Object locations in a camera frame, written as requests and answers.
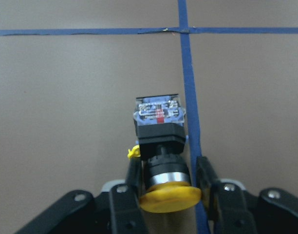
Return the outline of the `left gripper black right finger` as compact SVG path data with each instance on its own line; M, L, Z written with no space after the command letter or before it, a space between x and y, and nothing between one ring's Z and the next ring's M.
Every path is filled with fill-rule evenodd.
M234 182L223 182L205 156L196 159L196 185L215 234L256 234L254 217L244 191Z

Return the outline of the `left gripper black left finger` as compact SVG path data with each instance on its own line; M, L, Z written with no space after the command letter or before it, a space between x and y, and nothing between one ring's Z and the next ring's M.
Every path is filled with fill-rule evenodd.
M142 187L142 161L130 159L124 183L110 190L111 231L113 234L147 234L148 229L139 205Z

